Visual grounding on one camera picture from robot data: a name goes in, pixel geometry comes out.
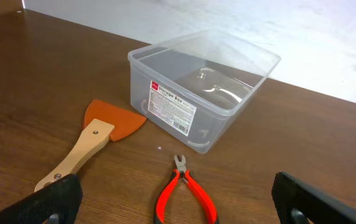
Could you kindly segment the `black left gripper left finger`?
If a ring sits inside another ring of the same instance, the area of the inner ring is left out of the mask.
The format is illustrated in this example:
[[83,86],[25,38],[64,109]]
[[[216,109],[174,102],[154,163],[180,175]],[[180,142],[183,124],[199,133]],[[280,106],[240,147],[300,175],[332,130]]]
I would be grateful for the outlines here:
[[0,211],[0,223],[75,223],[83,198],[77,175],[69,174]]

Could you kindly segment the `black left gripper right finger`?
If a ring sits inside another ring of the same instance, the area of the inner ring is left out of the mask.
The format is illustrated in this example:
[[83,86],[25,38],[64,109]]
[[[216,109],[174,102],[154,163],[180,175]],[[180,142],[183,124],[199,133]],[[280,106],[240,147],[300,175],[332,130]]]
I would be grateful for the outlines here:
[[287,172],[275,175],[271,195],[281,223],[356,224],[354,208]]

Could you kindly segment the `orange scraper wooden handle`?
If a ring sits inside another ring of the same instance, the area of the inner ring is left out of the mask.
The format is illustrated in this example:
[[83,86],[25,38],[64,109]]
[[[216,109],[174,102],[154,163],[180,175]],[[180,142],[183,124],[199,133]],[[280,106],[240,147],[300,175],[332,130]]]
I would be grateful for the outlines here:
[[110,141],[119,141],[137,131],[146,117],[101,100],[93,100],[85,111],[83,130],[65,159],[35,186],[35,191],[81,167]]

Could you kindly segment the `red handled cutting pliers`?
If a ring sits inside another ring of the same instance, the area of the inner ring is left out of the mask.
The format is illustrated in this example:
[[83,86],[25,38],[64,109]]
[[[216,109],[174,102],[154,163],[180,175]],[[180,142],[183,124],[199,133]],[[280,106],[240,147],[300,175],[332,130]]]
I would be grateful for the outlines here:
[[213,200],[187,167],[185,156],[175,155],[169,177],[155,199],[152,222],[169,223],[175,218],[184,223],[191,216],[201,223],[220,222]]

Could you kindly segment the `clear plastic storage box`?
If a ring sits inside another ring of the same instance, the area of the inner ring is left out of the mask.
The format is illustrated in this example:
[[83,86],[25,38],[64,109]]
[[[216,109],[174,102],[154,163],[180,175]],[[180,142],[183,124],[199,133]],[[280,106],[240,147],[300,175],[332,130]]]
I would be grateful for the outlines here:
[[205,30],[132,50],[128,60],[132,107],[205,154],[281,59],[237,35]]

